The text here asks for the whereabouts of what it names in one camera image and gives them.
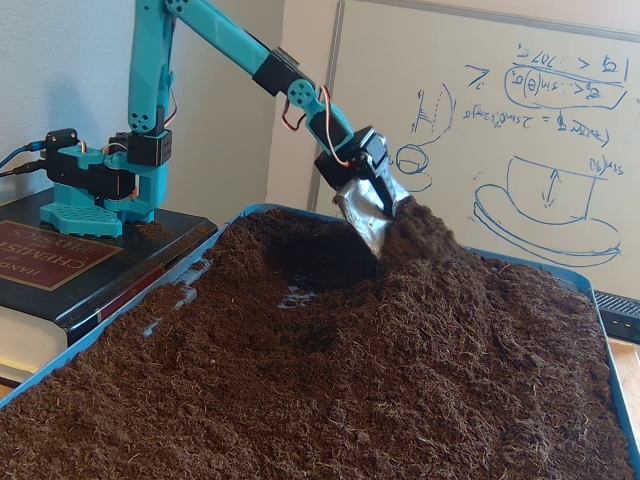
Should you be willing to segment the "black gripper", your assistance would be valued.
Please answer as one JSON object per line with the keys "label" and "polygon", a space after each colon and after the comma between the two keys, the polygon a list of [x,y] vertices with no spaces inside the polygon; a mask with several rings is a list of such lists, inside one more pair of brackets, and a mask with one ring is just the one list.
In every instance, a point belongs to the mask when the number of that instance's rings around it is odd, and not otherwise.
{"label": "black gripper", "polygon": [[322,153],[315,166],[336,190],[334,203],[345,220],[380,259],[387,231],[409,192],[391,176],[386,139],[372,127],[357,131],[332,153]]}

